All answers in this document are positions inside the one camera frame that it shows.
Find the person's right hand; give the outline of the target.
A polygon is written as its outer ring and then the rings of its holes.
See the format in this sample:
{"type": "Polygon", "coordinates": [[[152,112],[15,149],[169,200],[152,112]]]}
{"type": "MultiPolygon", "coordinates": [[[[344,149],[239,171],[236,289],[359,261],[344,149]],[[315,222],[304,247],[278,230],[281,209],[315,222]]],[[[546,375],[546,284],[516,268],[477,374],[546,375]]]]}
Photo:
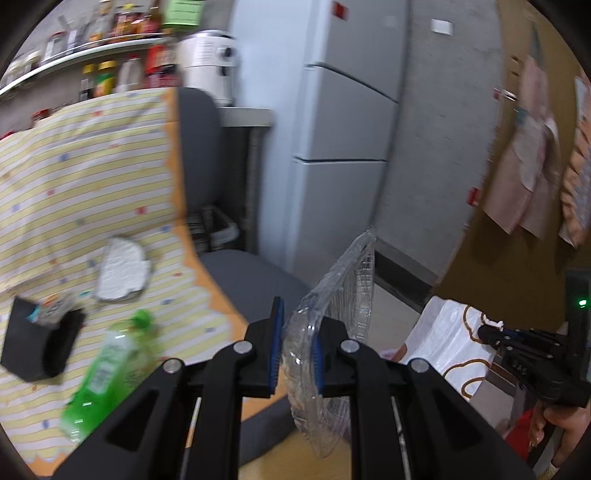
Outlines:
{"type": "Polygon", "coordinates": [[[590,404],[584,408],[547,406],[538,401],[534,407],[528,433],[529,448],[537,446],[544,438],[544,427],[552,424],[563,430],[562,440],[552,465],[560,468],[574,451],[590,423],[590,404]]]}

